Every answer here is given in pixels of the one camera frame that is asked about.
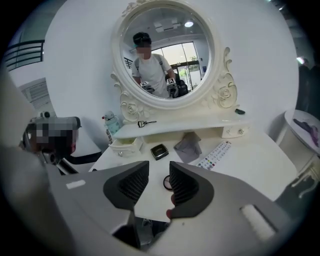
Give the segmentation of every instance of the window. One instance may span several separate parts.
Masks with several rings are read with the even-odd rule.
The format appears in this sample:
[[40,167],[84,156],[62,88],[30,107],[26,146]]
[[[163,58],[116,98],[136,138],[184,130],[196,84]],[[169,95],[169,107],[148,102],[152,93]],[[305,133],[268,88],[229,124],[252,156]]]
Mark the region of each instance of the window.
[[173,71],[179,75],[192,91],[201,82],[201,72],[196,48],[193,42],[179,43],[152,51],[164,56]]
[[169,65],[184,63],[187,61],[182,44],[164,47],[162,48],[162,52]]
[[161,48],[158,49],[158,50],[153,50],[152,53],[153,54],[159,54],[159,55],[162,55],[162,56],[164,55]]

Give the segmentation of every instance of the round mirror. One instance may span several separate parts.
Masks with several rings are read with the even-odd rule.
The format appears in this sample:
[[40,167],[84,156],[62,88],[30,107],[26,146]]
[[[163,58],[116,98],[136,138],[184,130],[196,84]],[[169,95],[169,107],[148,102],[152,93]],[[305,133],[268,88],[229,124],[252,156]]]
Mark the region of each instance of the round mirror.
[[176,99],[201,86],[211,56],[199,20],[181,8],[158,7],[131,18],[121,45],[122,62],[141,90]]

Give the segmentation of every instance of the ornate white mirror frame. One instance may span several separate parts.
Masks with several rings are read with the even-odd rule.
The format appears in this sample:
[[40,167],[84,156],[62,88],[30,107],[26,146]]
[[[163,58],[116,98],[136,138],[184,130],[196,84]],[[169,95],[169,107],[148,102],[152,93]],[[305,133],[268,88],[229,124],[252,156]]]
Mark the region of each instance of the ornate white mirror frame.
[[[209,48],[209,63],[201,84],[182,97],[165,99],[155,97],[139,88],[130,77],[123,64],[121,46],[125,32],[131,21],[139,14],[151,8],[181,8],[193,14],[202,24]],[[215,25],[201,10],[181,0],[137,0],[129,3],[115,24],[111,36],[113,57],[114,86],[121,90],[120,104],[124,123],[136,123],[150,118],[161,120],[170,116],[197,115],[228,109],[236,104],[237,88],[229,70],[231,60],[228,59],[230,49],[222,47]]]

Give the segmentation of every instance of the vanity shelf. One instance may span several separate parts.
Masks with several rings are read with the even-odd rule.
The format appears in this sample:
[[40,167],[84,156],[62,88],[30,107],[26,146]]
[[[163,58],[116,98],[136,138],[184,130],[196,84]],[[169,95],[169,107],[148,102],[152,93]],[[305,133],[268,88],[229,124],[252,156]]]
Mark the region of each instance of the vanity shelf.
[[247,113],[239,115],[231,111],[227,113],[224,112],[223,114],[215,113],[180,120],[157,120],[156,123],[146,124],[145,127],[142,128],[138,127],[138,122],[126,124],[113,137],[115,139],[127,139],[176,131],[243,125],[249,124],[250,122],[251,119]]

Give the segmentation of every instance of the ceiling light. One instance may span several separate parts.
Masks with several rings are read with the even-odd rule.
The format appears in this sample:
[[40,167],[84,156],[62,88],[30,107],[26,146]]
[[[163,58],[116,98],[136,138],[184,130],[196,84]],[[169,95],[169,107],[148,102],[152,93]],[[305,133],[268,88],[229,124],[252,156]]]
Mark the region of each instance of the ceiling light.
[[301,57],[296,58],[296,60],[297,60],[300,64],[305,63],[304,59],[301,58]]
[[190,28],[190,27],[192,27],[194,25],[194,23],[192,22],[192,21],[188,21],[188,22],[186,22],[185,24],[184,24],[184,26],[186,27],[186,28]]

